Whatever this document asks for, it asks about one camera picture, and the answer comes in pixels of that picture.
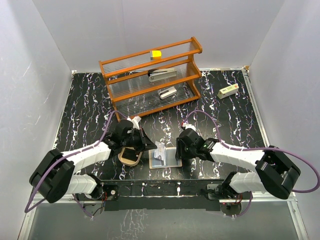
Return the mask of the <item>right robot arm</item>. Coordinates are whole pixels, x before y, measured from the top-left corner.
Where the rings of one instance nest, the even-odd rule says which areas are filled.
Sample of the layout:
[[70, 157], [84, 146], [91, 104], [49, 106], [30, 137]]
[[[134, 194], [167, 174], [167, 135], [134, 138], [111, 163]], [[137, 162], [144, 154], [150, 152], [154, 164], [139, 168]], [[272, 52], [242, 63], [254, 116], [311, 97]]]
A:
[[301, 174], [301, 170], [274, 146], [262, 150], [238, 148], [216, 138], [203, 139], [192, 128], [183, 130], [176, 139], [175, 157], [178, 160], [199, 158], [246, 169], [245, 173], [230, 172], [222, 184], [205, 190], [218, 198], [233, 199], [244, 192], [267, 192], [286, 200]]

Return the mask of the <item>silver patterned credit card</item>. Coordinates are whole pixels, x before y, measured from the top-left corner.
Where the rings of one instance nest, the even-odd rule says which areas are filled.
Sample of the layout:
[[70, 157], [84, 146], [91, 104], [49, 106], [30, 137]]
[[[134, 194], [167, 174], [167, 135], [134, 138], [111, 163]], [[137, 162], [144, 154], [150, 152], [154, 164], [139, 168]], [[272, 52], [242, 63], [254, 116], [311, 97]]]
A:
[[165, 161], [166, 160], [166, 146], [162, 142], [155, 142], [156, 149], [154, 150], [153, 157], [155, 159]]

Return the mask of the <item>black credit card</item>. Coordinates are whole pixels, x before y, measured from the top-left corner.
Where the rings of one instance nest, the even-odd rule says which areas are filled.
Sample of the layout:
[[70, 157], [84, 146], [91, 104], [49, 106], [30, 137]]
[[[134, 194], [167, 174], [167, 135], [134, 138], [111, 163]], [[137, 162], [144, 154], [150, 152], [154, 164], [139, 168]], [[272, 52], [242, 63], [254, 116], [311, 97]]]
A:
[[122, 153], [122, 158], [128, 161], [136, 162], [139, 158], [139, 153], [134, 149], [125, 148]]

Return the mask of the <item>beige card box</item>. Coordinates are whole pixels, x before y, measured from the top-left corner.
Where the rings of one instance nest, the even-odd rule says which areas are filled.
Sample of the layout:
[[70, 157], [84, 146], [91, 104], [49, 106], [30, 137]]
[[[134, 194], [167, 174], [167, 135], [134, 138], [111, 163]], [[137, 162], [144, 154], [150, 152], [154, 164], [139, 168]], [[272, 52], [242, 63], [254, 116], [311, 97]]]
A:
[[118, 159], [123, 165], [134, 167], [142, 156], [142, 152], [137, 152], [133, 147], [124, 147], [118, 154]]

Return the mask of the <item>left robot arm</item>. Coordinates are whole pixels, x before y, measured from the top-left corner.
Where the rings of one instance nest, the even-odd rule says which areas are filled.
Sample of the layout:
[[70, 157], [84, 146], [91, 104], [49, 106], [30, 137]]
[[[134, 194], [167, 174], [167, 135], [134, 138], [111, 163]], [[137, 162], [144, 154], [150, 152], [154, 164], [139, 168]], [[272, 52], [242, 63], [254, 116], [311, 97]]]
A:
[[30, 185], [49, 203], [55, 203], [64, 195], [86, 194], [97, 200], [103, 195], [103, 187], [94, 177], [76, 173], [97, 162], [109, 160], [119, 154], [137, 154], [157, 148], [140, 126], [141, 118], [120, 120], [115, 128], [103, 134], [103, 138], [88, 146], [60, 152], [47, 152], [29, 178]]

